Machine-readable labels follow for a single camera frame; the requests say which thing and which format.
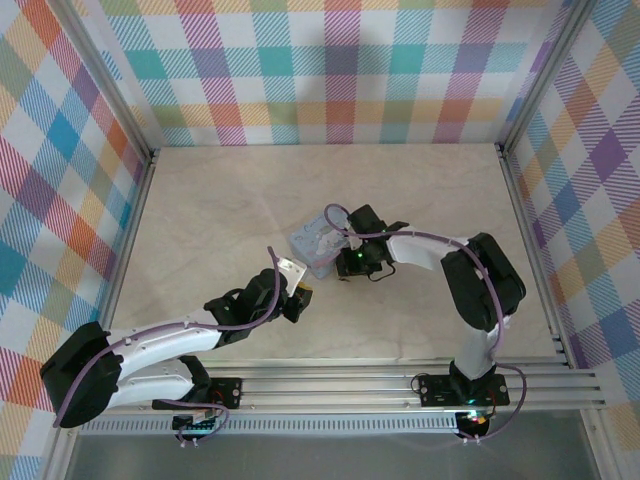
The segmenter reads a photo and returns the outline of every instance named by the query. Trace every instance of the plaid wallpaper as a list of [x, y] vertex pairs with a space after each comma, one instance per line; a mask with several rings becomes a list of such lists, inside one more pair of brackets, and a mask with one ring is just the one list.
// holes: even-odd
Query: plaid wallpaper
[[39, 369], [94, 320], [142, 171], [44, 0], [0, 0], [0, 479], [35, 476]]
[[640, 2], [601, 0], [513, 168], [580, 367], [640, 472]]
[[173, 146], [494, 142], [570, 3], [74, 0], [143, 128]]

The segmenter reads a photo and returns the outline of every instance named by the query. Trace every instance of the colorful plaid wall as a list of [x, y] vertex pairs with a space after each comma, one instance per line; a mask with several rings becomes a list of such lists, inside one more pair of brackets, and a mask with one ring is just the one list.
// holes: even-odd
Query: colorful plaid wall
[[0, 0], [0, 480], [34, 478], [38, 371], [95, 320], [142, 162], [44, 0]]
[[571, 2], [74, 3], [148, 134], [187, 146], [497, 141]]
[[529, 220], [580, 367], [640, 472], [640, 2], [601, 0], [516, 148]]

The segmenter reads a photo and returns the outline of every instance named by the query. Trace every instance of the marble surface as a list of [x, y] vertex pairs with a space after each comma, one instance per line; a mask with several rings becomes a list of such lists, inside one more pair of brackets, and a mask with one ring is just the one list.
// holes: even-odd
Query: marble surface
[[[528, 290], [502, 356], [554, 348], [494, 147], [348, 145], [164, 148], [136, 237], [114, 328], [188, 313], [288, 255], [291, 232], [327, 203], [373, 206], [387, 223], [444, 235], [491, 233]], [[311, 305], [216, 358], [437, 358], [463, 322], [443, 275], [411, 265], [379, 283], [308, 277]]]

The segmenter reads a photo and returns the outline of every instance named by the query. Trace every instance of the beige floor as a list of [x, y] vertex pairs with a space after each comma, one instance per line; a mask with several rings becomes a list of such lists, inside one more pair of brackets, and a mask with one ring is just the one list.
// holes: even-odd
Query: beige floor
[[[182, 315], [287, 255], [289, 234], [331, 202], [370, 203], [419, 229], [496, 237], [527, 298], [502, 355], [554, 354], [492, 145], [165, 148], [144, 209], [114, 328]], [[435, 358], [455, 355], [463, 322], [443, 276], [410, 265], [380, 283], [310, 277], [297, 325], [279, 318], [218, 358]]]

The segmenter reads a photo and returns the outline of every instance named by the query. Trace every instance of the purple cable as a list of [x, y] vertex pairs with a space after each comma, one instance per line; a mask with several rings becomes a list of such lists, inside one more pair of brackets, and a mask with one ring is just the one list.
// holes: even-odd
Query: purple cable
[[[227, 407], [225, 407], [224, 405], [221, 405], [219, 403], [188, 403], [188, 402], [180, 402], [177, 400], [160, 400], [161, 402], [165, 402], [168, 403], [169, 405], [175, 405], [176, 407], [187, 407], [187, 408], [206, 408], [207, 410], [221, 410], [225, 413], [224, 416], [224, 421], [222, 421], [222, 423], [220, 423], [217, 427], [215, 427], [211, 433], [207, 433], [204, 437], [198, 439], [198, 440], [193, 440], [193, 446], [197, 447], [198, 443], [204, 443], [208, 440], [211, 439], [211, 437], [213, 437], [216, 433], [218, 433], [220, 430], [222, 430], [225, 425], [229, 422], [229, 417], [231, 416], [231, 413], [229, 412], [229, 409]], [[178, 430], [178, 440], [180, 441], [180, 445], [182, 447], [184, 447], [187, 444], [187, 441], [184, 439], [184, 437], [182, 436], [182, 432], [184, 431], [184, 427], [181, 428], [180, 430]]]
[[484, 265], [482, 265], [482, 262], [480, 261], [480, 259], [476, 256], [475, 253], [473, 253], [473, 251], [469, 247], [467, 247], [466, 245], [463, 245], [462, 243], [458, 242], [453, 238], [443, 237], [441, 235], [436, 235], [435, 233], [415, 232], [412, 230], [400, 230], [397, 232], [381, 232], [381, 233], [349, 232], [344, 228], [340, 228], [338, 225], [336, 225], [331, 221], [331, 219], [329, 218], [329, 210], [331, 210], [332, 208], [339, 208], [347, 215], [349, 215], [349, 211], [346, 208], [344, 208], [342, 205], [339, 205], [337, 203], [330, 203], [324, 208], [324, 219], [331, 226], [331, 228], [349, 237], [362, 238], [362, 239], [391, 237], [391, 236], [422, 237], [422, 238], [428, 238], [430, 240], [435, 240], [437, 242], [441, 242], [446, 245], [453, 245], [454, 247], [457, 247], [460, 250], [462, 250], [471, 259], [471, 261], [473, 261], [476, 268], [482, 275], [482, 279], [486, 283], [487, 289], [489, 290], [489, 295], [491, 296], [491, 301], [493, 302], [493, 306], [496, 309], [496, 317], [498, 318], [498, 339], [496, 340], [496, 343], [493, 345], [493, 347], [491, 347], [491, 350], [490, 350], [491, 357], [492, 358], [495, 357], [500, 347], [502, 347], [503, 335], [504, 335], [503, 334], [504, 314], [502, 313], [502, 305], [500, 305], [500, 300], [498, 299], [498, 293], [496, 292], [496, 289], [493, 286], [493, 282], [491, 282], [491, 279], [489, 278], [489, 274], [487, 273], [487, 270], [485, 269]]
[[[280, 291], [280, 272], [278, 270], [278, 257], [274, 253], [273, 248], [267, 247], [267, 251], [271, 256], [271, 261], [273, 262], [273, 270], [275, 271], [275, 274], [276, 274], [274, 291], [279, 292]], [[184, 322], [168, 323], [165, 325], [159, 325], [157, 327], [152, 327], [147, 330], [138, 332], [135, 335], [132, 335], [130, 337], [130, 340], [136, 342], [141, 338], [147, 337], [153, 333], [161, 332], [163, 330], [169, 330], [175, 327], [188, 328], [190, 325], [198, 325], [198, 327], [200, 328], [206, 328], [209, 330], [218, 330], [218, 331], [235, 331], [235, 330], [246, 330], [249, 328], [254, 328], [264, 323], [269, 318], [269, 316], [275, 310], [276, 305], [278, 304], [278, 298], [279, 298], [279, 295], [277, 293], [273, 295], [273, 297], [271, 298], [271, 302], [269, 303], [269, 307], [267, 308], [267, 311], [262, 316], [260, 316], [253, 322], [247, 323], [246, 325], [207, 325], [207, 324], [197, 323], [197, 322], [191, 322], [187, 324], [185, 324]], [[71, 399], [73, 398], [73, 395], [76, 393], [76, 390], [78, 390], [78, 387], [80, 386], [80, 383], [82, 382], [84, 377], [87, 375], [87, 373], [89, 373], [89, 370], [91, 370], [91, 368], [98, 362], [98, 360], [104, 357], [107, 353], [110, 353], [115, 349], [125, 345], [126, 341], [127, 341], [127, 337], [121, 340], [118, 340], [117, 342], [104, 348], [102, 351], [96, 354], [96, 356], [94, 356], [91, 360], [89, 360], [87, 364], [82, 368], [82, 370], [80, 370], [80, 373], [78, 373], [76, 378], [73, 380], [71, 387], [69, 387], [69, 390], [67, 391], [67, 395], [64, 397], [62, 405], [60, 405], [60, 409], [58, 410], [58, 415], [53, 422], [54, 428], [57, 428], [60, 426], [60, 422], [62, 421], [65, 414], [67, 413], [67, 410], [69, 409], [69, 404], [71, 403]]]

